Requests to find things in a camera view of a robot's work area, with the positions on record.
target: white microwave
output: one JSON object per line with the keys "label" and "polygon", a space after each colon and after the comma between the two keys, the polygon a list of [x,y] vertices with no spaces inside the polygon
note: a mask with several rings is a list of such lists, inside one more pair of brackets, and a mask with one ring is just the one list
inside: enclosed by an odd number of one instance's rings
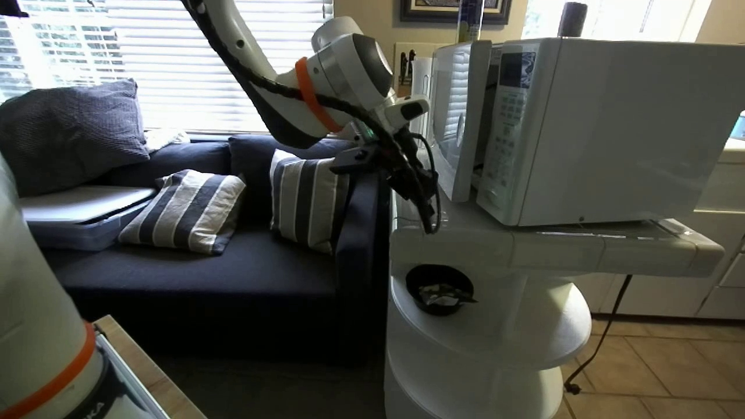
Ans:
{"label": "white microwave", "polygon": [[504,225],[686,215],[745,110],[745,46],[553,37],[494,60],[474,200]]}

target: couch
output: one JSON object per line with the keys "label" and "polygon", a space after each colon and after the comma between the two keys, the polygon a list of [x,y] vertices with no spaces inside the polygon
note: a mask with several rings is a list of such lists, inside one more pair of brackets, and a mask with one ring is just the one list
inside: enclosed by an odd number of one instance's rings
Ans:
{"label": "couch", "polygon": [[93,185],[154,186],[193,167],[246,177],[237,228],[219,257],[113,244],[102,251],[44,250],[84,320],[111,314],[146,351],[185,356],[291,356],[357,364],[374,350],[374,312],[385,267],[385,186],[374,172],[352,177],[332,253],[269,234],[275,150],[332,156],[322,141],[288,150],[269,138],[193,141],[115,167]]}

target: picture frame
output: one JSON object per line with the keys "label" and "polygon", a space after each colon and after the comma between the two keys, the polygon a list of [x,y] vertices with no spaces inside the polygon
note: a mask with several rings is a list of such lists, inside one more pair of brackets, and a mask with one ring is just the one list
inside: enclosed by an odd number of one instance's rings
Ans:
{"label": "picture frame", "polygon": [[[455,23],[459,0],[398,0],[402,23]],[[504,25],[512,0],[483,0],[483,25]]]}

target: window blinds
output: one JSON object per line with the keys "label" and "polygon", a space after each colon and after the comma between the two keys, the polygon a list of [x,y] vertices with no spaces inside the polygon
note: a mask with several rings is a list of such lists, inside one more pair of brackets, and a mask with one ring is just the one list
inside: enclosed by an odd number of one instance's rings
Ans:
{"label": "window blinds", "polygon": [[[234,0],[276,72],[308,57],[331,0]],[[24,0],[0,21],[0,100],[28,89],[135,79],[146,129],[264,130],[182,0]]]}
{"label": "window blinds", "polygon": [[[582,37],[696,43],[709,0],[583,0]],[[528,0],[522,37],[555,35],[565,0]]]}

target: wall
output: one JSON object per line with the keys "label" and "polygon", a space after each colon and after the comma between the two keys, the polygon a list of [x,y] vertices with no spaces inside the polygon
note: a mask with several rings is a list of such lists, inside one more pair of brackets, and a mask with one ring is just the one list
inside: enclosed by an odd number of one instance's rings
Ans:
{"label": "wall", "polygon": [[697,43],[719,44],[736,43],[745,44],[745,3],[742,0],[712,0],[708,16],[700,25]]}
{"label": "wall", "polygon": [[[455,23],[451,25],[411,25],[398,21],[399,0],[334,0],[338,16],[353,16],[361,30],[374,37],[392,63],[392,43],[455,43]],[[517,40],[525,15],[525,0],[512,0],[510,23],[485,28],[485,40]]]}
{"label": "wall", "polygon": [[[451,25],[411,25],[398,21],[399,0],[334,0],[334,15],[353,16],[356,23],[374,37],[392,63],[392,43],[454,43],[455,30]],[[485,40],[517,40],[522,35],[522,21],[525,15],[525,0],[512,0],[510,23],[503,28],[485,28]],[[700,25],[697,43],[737,43],[745,44],[745,0],[712,0],[709,11]]]}

